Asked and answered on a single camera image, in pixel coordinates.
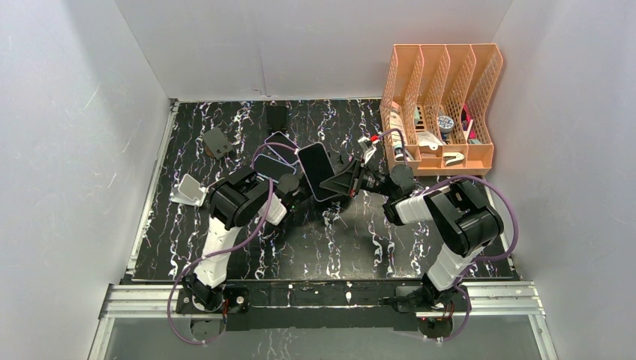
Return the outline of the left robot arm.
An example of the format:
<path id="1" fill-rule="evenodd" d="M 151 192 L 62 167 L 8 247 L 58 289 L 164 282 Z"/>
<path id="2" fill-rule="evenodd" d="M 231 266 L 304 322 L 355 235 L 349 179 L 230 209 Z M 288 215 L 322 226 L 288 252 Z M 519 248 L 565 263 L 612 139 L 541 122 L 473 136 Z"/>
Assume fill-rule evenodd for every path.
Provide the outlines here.
<path id="1" fill-rule="evenodd" d="M 236 244 L 248 223 L 259 218 L 259 227 L 266 223 L 282 224 L 295 207 L 310 197 L 303 175 L 285 174 L 274 182 L 245 167 L 215 182 L 206 196 L 209 220 L 202 257 L 192 271 L 187 270 L 181 276 L 184 292 L 193 306 L 217 312 L 227 303 L 224 285 L 230 254 L 259 232 L 255 229 L 241 244 Z"/>

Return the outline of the pink case phone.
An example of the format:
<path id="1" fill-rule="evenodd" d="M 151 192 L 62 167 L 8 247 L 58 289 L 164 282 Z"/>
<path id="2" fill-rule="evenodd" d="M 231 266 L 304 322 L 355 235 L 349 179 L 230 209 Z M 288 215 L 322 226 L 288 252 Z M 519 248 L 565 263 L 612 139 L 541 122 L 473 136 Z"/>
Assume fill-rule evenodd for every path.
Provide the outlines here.
<path id="1" fill-rule="evenodd" d="M 324 202 L 338 195 L 332 190 L 320 187 L 322 181 L 331 178 L 335 174 L 327 151 L 321 142 L 314 142 L 304 148 L 300 148 L 297 157 L 317 202 Z"/>

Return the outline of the orange desk file organizer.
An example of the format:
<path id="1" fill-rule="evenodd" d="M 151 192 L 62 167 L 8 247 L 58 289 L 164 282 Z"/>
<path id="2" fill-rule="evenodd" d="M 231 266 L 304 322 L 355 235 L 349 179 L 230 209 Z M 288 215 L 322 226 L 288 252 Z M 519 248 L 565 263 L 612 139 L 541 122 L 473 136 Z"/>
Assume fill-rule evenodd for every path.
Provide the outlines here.
<path id="1" fill-rule="evenodd" d="M 380 102 L 383 130 L 389 130 L 391 104 L 400 105 L 406 139 L 403 147 L 414 160 L 396 161 L 390 134 L 384 141 L 388 167 L 405 162 L 417 176 L 484 176 L 493 166 L 494 143 L 487 126 L 488 106 L 497 87 L 503 55 L 495 43 L 395 44 Z M 466 141 L 461 113 L 467 105 L 474 121 Z M 420 108 L 421 125 L 413 115 Z M 451 133 L 440 133 L 438 116 L 454 119 Z M 430 131 L 444 142 L 437 151 L 418 144 L 417 131 Z M 444 152 L 461 152 L 461 165 L 445 166 Z"/>

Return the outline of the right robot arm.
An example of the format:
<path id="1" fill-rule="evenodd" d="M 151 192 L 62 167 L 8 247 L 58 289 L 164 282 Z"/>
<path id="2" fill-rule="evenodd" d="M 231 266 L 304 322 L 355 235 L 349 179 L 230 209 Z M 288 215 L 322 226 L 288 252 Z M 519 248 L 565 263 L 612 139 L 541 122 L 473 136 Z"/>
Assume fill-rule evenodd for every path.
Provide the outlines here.
<path id="1" fill-rule="evenodd" d="M 361 190 L 385 196 L 385 217 L 396 226 L 433 221 L 438 229 L 443 244 L 421 284 L 396 287 L 392 296 L 379 300 L 380 305 L 402 313 L 440 311 L 462 291 L 464 272 L 504 230 L 500 215 L 475 186 L 477 180 L 459 175 L 417 194 L 410 166 L 401 163 L 381 173 L 351 160 L 319 183 L 324 190 L 348 197 Z"/>

